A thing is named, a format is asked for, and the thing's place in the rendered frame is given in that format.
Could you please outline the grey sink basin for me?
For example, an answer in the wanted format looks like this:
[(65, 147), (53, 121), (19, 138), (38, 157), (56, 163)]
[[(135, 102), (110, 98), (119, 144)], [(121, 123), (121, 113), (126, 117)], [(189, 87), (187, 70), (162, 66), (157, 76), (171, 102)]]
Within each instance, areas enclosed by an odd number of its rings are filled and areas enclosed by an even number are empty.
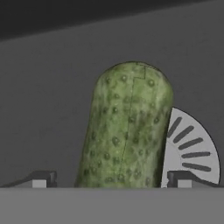
[(164, 72), (224, 169), (224, 0), (213, 0), (0, 43), (0, 185), (55, 170), (73, 186), (95, 81), (129, 60)]

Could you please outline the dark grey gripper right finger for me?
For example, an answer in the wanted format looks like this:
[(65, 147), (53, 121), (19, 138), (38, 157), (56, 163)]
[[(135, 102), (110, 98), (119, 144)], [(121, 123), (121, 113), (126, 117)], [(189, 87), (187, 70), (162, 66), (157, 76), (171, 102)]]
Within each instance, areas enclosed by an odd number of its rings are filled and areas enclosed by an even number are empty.
[(170, 188), (208, 188), (219, 187), (218, 184), (198, 178), (190, 171), (168, 171), (168, 183)]

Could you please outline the green cucumber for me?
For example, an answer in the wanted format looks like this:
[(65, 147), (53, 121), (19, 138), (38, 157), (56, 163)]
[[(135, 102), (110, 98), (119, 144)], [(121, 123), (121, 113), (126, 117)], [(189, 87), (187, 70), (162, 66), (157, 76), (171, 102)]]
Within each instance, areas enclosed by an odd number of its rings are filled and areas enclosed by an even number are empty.
[(172, 85), (145, 62), (107, 69), (94, 85), (75, 185), (160, 187), (173, 104)]

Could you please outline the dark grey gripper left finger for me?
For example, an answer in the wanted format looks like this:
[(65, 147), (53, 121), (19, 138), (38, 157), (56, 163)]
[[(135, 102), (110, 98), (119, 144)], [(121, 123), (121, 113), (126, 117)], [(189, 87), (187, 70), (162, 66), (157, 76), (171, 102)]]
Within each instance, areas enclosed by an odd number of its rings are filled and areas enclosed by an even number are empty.
[(18, 187), (18, 188), (55, 188), (57, 186), (56, 171), (33, 171), (28, 176), (1, 185), (1, 188)]

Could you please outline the white sink drain strainer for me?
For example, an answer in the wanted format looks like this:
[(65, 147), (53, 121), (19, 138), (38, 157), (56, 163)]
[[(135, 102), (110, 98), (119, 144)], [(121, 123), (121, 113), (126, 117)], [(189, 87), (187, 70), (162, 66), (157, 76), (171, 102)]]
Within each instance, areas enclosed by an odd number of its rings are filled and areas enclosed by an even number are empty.
[(221, 166), (213, 139), (191, 115), (173, 108), (169, 124), (162, 187), (167, 187), (168, 171), (189, 171), (205, 181), (219, 184)]

